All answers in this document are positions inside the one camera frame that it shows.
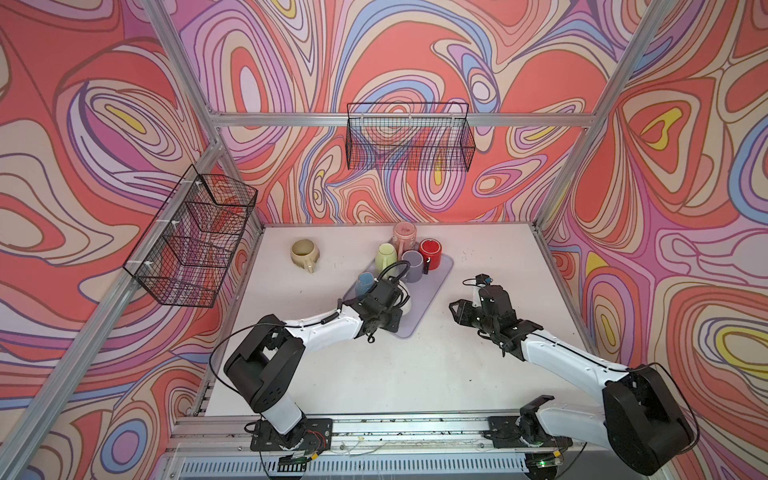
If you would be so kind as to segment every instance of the red mug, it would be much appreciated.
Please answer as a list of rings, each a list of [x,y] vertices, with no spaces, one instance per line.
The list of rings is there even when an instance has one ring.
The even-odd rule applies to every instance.
[[[442,257],[442,245],[434,238],[427,238],[422,240],[419,244],[419,252],[424,257],[424,273],[427,273],[427,269],[434,270],[440,266],[440,258]]]

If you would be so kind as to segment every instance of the tray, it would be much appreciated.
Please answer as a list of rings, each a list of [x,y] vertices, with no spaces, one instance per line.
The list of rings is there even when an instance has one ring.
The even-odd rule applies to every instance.
[[[448,255],[442,254],[440,260],[440,266],[434,270],[429,271],[429,275],[423,275],[422,279],[416,283],[406,283],[408,291],[411,293],[411,311],[407,315],[403,315],[400,319],[400,328],[397,333],[393,333],[394,336],[400,339],[407,339],[413,335],[416,327],[422,321],[422,317],[426,313],[429,305],[432,304],[432,300],[435,299],[438,290],[445,281],[445,278],[451,272],[453,268],[453,259]],[[372,261],[368,268],[360,272],[370,272],[373,276],[378,276],[376,272],[376,262]],[[344,294],[344,300],[350,300],[355,297],[355,283]]]

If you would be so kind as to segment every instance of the wire basket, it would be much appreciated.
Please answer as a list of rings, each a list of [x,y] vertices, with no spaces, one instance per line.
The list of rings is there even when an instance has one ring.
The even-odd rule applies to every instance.
[[[475,138],[462,102],[347,104],[350,170],[463,170]]]
[[[162,305],[211,308],[256,198],[256,189],[239,180],[198,174],[132,275]]]

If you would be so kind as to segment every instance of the gray mug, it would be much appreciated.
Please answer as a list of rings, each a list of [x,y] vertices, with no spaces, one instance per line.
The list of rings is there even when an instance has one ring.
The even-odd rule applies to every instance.
[[[402,253],[402,259],[411,264],[406,273],[406,283],[415,283],[424,274],[424,257],[418,250],[407,250]]]

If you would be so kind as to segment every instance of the psychedelic wallpaper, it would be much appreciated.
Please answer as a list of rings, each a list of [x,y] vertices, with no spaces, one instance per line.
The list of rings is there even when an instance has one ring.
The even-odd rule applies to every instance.
[[[545,230],[600,353],[690,402],[680,478],[768,478],[766,78],[765,2],[678,2]]]
[[[0,442],[207,146],[138,3],[0,2]],[[138,293],[25,478],[145,478],[253,244],[211,310]]]
[[[172,4],[214,111],[334,112],[463,100],[473,112],[590,112],[645,2]],[[400,105],[395,108],[416,108]],[[345,128],[222,130],[266,223],[530,221],[578,129],[477,127],[464,172],[350,172]]]

